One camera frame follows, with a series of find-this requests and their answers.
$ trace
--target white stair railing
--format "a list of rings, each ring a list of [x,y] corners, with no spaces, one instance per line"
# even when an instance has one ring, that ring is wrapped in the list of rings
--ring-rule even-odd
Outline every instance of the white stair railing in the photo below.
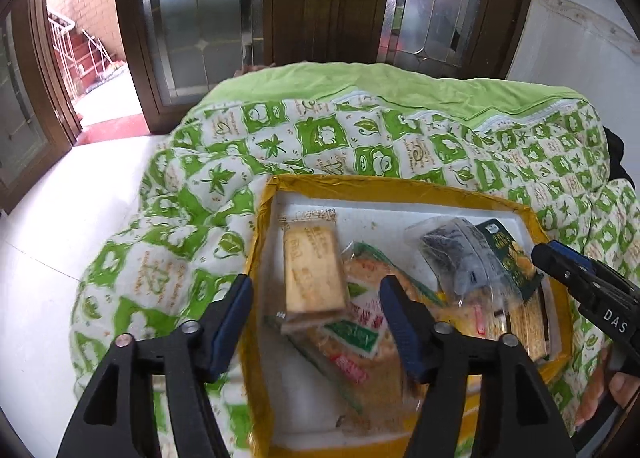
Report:
[[[66,92],[71,100],[78,98],[78,90],[76,89],[76,83],[71,76],[71,70],[69,69],[69,61],[71,65],[78,69],[78,63],[76,62],[76,56],[74,55],[74,47],[71,43],[71,36],[69,32],[76,27],[76,23],[69,17],[59,14],[49,8],[47,8],[49,14],[49,26],[51,27],[51,38],[53,42],[53,49],[58,52],[62,60],[61,72],[62,80],[65,83]]]
[[[74,47],[71,41],[70,32],[76,27],[76,23],[69,17],[66,17],[54,10],[47,8],[49,13],[49,25],[51,27],[51,36],[53,39],[53,49],[60,54],[62,60],[62,79],[65,83],[66,91],[72,100],[78,98],[78,88],[71,74],[71,68],[74,68],[79,76],[83,76],[87,71],[84,66],[77,62],[74,54]],[[96,36],[89,35],[86,30],[82,30],[82,34],[87,38],[89,54],[92,62],[92,70],[98,73],[97,66],[102,66],[102,72],[113,64],[110,55],[107,53],[102,41]]]

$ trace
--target red carpet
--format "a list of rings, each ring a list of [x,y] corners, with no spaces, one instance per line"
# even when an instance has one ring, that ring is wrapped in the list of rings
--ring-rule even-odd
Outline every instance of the red carpet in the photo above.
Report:
[[[113,120],[87,126],[78,136],[76,145],[117,140],[119,138],[132,138],[133,136],[146,136],[147,134],[151,133],[146,126],[145,116],[141,113],[132,117],[114,118]]]

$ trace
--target styrofoam box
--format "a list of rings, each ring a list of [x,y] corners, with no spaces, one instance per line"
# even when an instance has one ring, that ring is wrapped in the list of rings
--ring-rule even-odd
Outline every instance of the styrofoam box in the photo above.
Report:
[[[529,232],[515,213],[423,203],[320,200],[297,193],[277,192],[260,258],[258,344],[262,372],[275,418],[272,444],[290,449],[356,446],[398,437],[397,434],[366,438],[345,436],[335,428],[338,417],[344,414],[344,402],[335,387],[302,358],[286,338],[262,322],[266,294],[270,287],[284,282],[282,229],[278,225],[278,218],[294,218],[308,211],[323,209],[335,209],[341,248],[347,247],[351,241],[369,243],[381,250],[396,266],[434,290],[437,282],[433,272],[418,250],[409,247],[403,240],[404,229],[419,221],[440,215],[462,216],[477,225],[497,218],[526,253],[533,249]],[[547,302],[552,301],[548,284],[544,288]]]

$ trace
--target floor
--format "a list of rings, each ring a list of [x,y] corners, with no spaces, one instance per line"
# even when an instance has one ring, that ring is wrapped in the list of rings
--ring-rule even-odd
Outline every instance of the floor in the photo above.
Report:
[[[35,458],[54,458],[75,408],[76,287],[136,208],[160,136],[74,147],[0,218],[0,406]]]
[[[80,123],[84,128],[114,118],[142,115],[129,67],[118,69],[108,82],[80,98],[74,108],[82,115]]]
[[[104,122],[94,123],[82,130],[76,145],[118,140],[151,134],[144,115],[135,114],[132,117],[113,118]]]

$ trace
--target green quilt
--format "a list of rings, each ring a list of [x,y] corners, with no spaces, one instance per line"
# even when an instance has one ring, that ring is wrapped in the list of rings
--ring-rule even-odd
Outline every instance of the green quilt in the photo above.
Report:
[[[346,64],[225,82],[158,147],[138,213],[82,277],[70,335],[76,394],[118,334],[164,335],[224,296],[244,268],[270,174],[411,178],[526,203],[550,237],[639,282],[638,201],[626,181],[608,183],[608,172],[600,119],[568,89]],[[604,342],[575,304],[572,314],[574,358],[552,386],[569,428]],[[154,390],[170,452],[161,380]],[[249,456],[238,362],[208,391],[232,455]]]

